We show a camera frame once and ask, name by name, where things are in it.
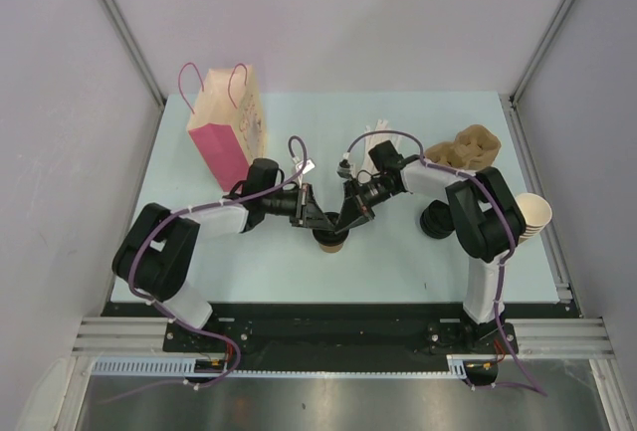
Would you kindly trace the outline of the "pink paper gift bag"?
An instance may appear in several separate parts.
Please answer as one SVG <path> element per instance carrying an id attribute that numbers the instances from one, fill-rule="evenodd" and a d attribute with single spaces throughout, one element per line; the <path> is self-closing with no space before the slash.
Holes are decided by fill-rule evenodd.
<path id="1" fill-rule="evenodd" d="M 267 127 L 254 68 L 210 69 L 197 76 L 186 130 L 222 191 L 228 192 L 248 173 L 267 148 Z"/>

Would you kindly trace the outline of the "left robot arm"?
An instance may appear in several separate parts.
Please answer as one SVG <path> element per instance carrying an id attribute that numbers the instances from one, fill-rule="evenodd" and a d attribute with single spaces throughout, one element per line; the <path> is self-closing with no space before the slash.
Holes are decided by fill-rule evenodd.
<path id="1" fill-rule="evenodd" d="M 145 205 L 114 255 L 111 269 L 126 281 L 136 255 L 133 287 L 160 304 L 173 319 L 187 324 L 185 338 L 196 349 L 213 348 L 220 327 L 209 319 L 211 305 L 187 282 L 199 237 L 241 234 L 254 229 L 265 216 L 285 216 L 294 227 L 332 232 L 334 224 L 317 205 L 312 186 L 277 184 L 279 164 L 257 158 L 247 177 L 238 182 L 220 204 L 205 211 L 173 217 L 157 203 Z"/>

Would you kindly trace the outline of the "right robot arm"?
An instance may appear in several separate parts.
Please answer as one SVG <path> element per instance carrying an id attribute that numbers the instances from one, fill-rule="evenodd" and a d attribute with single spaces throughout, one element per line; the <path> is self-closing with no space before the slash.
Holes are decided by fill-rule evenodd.
<path id="1" fill-rule="evenodd" d="M 401 155 L 391 141 L 374 146 L 377 169 L 362 183 L 352 174 L 349 154 L 338 164 L 343 202 L 334 225 L 344 233 L 374 219 L 373 207 L 401 194 L 429 197 L 420 216 L 423 233 L 435 240 L 454 235 L 469 256 L 469 275 L 459 327 L 461 345 L 482 352 L 504 325 L 504 265 L 513 255 L 526 219 L 499 169 L 478 172 L 437 164 L 422 155 Z"/>

